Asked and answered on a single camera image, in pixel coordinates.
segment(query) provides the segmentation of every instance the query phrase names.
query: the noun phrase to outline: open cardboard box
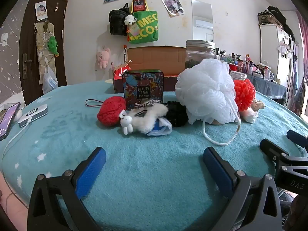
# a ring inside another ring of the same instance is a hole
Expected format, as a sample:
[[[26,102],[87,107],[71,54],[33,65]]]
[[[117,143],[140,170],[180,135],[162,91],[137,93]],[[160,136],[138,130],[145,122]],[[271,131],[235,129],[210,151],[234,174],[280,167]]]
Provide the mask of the open cardboard box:
[[[181,47],[138,47],[127,50],[129,67],[137,69],[159,69],[164,73],[164,91],[175,91],[177,76],[185,69],[185,48]],[[123,92],[122,77],[113,68],[113,87],[116,93]]]

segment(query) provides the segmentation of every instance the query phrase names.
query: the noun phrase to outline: door lock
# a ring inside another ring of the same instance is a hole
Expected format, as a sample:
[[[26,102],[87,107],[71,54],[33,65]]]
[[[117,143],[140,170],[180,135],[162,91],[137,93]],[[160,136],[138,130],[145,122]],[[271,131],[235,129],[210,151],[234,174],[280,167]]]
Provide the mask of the door lock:
[[[28,78],[28,73],[27,73],[27,63],[32,62],[32,60],[27,60],[27,54],[23,54],[23,79]]]

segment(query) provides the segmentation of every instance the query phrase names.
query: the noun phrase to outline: red bath puff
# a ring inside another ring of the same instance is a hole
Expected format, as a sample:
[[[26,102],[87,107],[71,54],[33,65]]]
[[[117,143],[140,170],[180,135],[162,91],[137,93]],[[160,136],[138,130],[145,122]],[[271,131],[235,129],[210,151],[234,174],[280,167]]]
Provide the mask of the red bath puff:
[[[238,106],[238,111],[247,110],[256,96],[256,89],[249,79],[244,81],[235,80],[234,89],[236,93],[235,103]]]
[[[103,102],[97,118],[105,126],[114,126],[120,122],[119,114],[122,110],[126,110],[125,99],[121,96],[112,96]]]

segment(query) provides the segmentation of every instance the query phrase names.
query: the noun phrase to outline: white electronic device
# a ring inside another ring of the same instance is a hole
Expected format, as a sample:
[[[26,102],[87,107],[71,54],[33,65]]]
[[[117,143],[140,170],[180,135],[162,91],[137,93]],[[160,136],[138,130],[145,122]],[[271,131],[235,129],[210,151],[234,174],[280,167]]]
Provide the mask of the white electronic device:
[[[41,105],[38,108],[31,110],[30,112],[24,114],[18,121],[20,127],[23,127],[27,124],[28,119],[31,117],[31,122],[45,116],[48,113],[47,104]]]

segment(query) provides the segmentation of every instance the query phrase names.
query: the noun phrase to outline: white bunny figurine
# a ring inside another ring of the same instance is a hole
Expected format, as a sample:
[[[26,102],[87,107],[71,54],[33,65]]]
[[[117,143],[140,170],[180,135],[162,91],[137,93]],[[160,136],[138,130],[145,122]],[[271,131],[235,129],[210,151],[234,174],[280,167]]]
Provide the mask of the white bunny figurine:
[[[132,122],[133,122],[133,118],[131,116],[128,116],[128,115],[124,116],[121,119],[120,123],[121,123],[121,126],[123,128],[123,132],[124,132],[125,135],[133,132]]]

